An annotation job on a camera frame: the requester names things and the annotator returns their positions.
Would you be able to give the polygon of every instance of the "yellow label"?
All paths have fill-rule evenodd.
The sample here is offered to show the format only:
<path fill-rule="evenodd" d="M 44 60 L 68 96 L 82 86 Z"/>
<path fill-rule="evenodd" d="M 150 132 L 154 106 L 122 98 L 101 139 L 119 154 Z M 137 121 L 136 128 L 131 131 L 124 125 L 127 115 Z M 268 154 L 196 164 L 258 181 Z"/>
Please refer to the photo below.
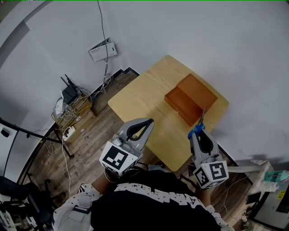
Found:
<path fill-rule="evenodd" d="M 286 192 L 285 190 L 284 191 L 280 191 L 277 199 L 282 199 L 284 197 L 284 195 L 285 195 L 285 192 Z"/>

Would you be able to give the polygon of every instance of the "wooden table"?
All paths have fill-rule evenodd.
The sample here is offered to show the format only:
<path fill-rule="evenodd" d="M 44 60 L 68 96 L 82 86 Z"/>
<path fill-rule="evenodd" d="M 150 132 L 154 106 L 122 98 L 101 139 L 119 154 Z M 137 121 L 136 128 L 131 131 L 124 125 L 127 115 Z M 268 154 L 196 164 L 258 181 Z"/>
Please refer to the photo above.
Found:
<path fill-rule="evenodd" d="M 154 119 L 154 129 L 146 145 L 172 171 L 177 171 L 191 157 L 187 138 L 191 128 L 164 101 L 164 95 L 189 73 L 218 98 L 204 118 L 207 131 L 211 131 L 226 111 L 228 101 L 200 76 L 169 55 L 142 73 L 108 102 L 124 122 L 145 117 Z"/>

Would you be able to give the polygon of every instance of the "white bottle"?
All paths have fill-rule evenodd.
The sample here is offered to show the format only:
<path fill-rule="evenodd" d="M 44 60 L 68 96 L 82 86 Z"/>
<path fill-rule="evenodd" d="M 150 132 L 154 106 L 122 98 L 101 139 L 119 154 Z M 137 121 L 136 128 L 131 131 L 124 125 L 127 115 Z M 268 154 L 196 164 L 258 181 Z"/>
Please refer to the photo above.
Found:
<path fill-rule="evenodd" d="M 262 181 L 259 186 L 260 191 L 275 192 L 279 189 L 278 182 Z"/>

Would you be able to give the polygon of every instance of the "chair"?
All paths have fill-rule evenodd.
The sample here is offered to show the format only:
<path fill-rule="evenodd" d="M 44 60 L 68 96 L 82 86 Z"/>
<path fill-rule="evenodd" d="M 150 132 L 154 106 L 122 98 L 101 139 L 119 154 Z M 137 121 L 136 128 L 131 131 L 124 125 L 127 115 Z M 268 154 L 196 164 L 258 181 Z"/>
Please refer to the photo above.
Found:
<path fill-rule="evenodd" d="M 45 180 L 45 191 L 40 191 L 32 182 L 25 185 L 19 185 L 3 176 L 0 176 L 0 194 L 21 201 L 27 199 L 29 204 L 25 204 L 25 211 L 35 219 L 37 226 L 41 227 L 43 224 L 50 225 L 52 223 L 54 212 L 52 207 L 57 208 L 53 203 L 53 200 L 57 196 L 53 198 L 50 197 L 48 183 L 50 183 L 50 180 Z"/>

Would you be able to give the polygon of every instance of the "sleeve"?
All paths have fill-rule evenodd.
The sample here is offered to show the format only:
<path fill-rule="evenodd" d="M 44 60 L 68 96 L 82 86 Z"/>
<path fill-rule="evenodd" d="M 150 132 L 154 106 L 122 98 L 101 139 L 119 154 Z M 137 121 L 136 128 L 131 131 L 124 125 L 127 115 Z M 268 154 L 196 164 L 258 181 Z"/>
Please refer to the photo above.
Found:
<path fill-rule="evenodd" d="M 91 184 L 82 184 L 78 193 L 71 196 L 65 203 L 53 213 L 53 228 L 58 230 L 61 219 L 66 212 L 72 211 L 75 205 L 90 207 L 91 203 L 102 196 Z"/>
<path fill-rule="evenodd" d="M 221 227 L 221 231 L 234 231 L 231 226 L 229 226 L 226 222 L 222 220 L 222 217 L 219 213 L 215 213 L 215 209 L 213 206 L 207 206 L 206 210 L 211 213 L 212 216 L 215 218 L 217 224 Z"/>

